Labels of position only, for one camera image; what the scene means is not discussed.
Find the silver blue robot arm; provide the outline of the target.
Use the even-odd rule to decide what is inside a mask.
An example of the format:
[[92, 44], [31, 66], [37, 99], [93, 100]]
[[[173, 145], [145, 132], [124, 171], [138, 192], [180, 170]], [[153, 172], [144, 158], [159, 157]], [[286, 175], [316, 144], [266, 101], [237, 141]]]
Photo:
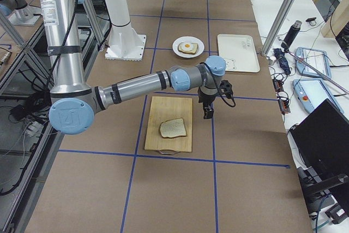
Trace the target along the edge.
[[26, 0], [1, 0], [1, 13], [14, 26], [34, 26], [41, 9], [29, 5]]
[[226, 64], [219, 56], [189, 68], [168, 70], [135, 77], [107, 87], [91, 87], [85, 81], [75, 12], [78, 0], [40, 0], [51, 60], [54, 86], [50, 91], [52, 105], [49, 120], [55, 130], [79, 134], [93, 123], [96, 113], [110, 105], [173, 88], [188, 91], [197, 88], [204, 117], [213, 117], [212, 102], [217, 96], [231, 94], [224, 80]]

